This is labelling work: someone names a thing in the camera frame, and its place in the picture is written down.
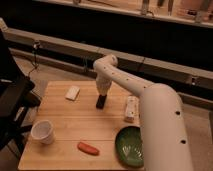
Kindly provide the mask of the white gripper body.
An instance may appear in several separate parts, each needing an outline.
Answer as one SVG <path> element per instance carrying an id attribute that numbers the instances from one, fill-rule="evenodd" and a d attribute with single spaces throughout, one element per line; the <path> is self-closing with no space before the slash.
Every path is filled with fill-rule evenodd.
<path id="1" fill-rule="evenodd" d="M 105 96 L 110 89 L 112 81 L 102 76 L 97 76 L 96 87 L 100 95 Z"/>

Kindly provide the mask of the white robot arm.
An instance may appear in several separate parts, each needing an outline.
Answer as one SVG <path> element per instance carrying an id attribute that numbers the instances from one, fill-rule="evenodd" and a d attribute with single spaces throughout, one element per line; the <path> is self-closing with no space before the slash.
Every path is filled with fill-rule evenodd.
<path id="1" fill-rule="evenodd" d="M 97 73 L 96 87 L 104 96 L 115 82 L 139 99 L 145 170 L 194 171 L 178 93 L 166 84 L 122 71 L 117 65 L 114 55 L 93 63 Z"/>

